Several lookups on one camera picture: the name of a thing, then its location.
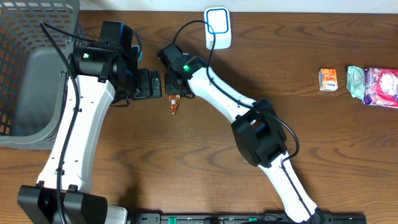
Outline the orange red snack sachet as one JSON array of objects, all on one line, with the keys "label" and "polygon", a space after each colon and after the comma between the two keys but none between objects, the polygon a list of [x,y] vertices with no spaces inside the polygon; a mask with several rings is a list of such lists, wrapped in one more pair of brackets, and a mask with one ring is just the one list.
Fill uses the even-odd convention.
[{"label": "orange red snack sachet", "polygon": [[170,95],[169,96],[170,106],[172,109],[172,114],[177,115],[178,107],[180,105],[180,95]]}]

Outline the small orange carton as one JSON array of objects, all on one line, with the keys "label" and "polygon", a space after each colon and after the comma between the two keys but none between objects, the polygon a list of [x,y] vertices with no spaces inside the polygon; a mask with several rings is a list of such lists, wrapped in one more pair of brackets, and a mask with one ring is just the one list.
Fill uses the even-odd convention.
[{"label": "small orange carton", "polygon": [[318,73],[318,81],[321,91],[336,91],[338,89],[335,69],[321,68]]}]

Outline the teal snack wrapper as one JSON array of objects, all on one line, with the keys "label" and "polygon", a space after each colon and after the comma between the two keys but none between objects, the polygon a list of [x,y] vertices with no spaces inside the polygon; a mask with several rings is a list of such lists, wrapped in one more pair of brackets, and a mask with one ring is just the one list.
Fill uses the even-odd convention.
[{"label": "teal snack wrapper", "polygon": [[353,98],[363,100],[365,91],[364,70],[356,66],[349,66],[347,69],[346,89]]}]

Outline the red purple snack packet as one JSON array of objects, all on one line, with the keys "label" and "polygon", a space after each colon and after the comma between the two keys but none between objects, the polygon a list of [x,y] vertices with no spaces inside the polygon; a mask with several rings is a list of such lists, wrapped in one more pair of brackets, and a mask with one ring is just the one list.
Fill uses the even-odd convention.
[{"label": "red purple snack packet", "polygon": [[364,71],[365,105],[397,109],[397,70],[367,68]]}]

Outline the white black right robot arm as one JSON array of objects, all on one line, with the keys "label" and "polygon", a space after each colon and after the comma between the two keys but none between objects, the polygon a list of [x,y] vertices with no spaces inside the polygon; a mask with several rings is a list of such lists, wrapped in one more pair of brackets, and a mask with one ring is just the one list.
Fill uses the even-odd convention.
[{"label": "white black right robot arm", "polygon": [[300,149],[297,135],[277,117],[272,105],[242,95],[224,82],[207,60],[182,52],[171,43],[157,54],[168,72],[166,86],[209,102],[231,124],[236,146],[244,159],[260,168],[278,193],[287,216],[295,223],[323,223],[325,217],[297,177],[288,153],[286,132]]}]

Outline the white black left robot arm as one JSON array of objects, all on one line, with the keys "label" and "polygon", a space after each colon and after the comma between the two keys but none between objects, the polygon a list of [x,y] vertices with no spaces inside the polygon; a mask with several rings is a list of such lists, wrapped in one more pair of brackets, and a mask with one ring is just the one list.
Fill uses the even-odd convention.
[{"label": "white black left robot arm", "polygon": [[34,186],[17,202],[33,223],[133,223],[124,207],[93,195],[92,170],[107,110],[132,100],[159,98],[160,73],[139,68],[138,35],[122,22],[104,21],[97,41],[62,55],[67,92],[55,144]]}]

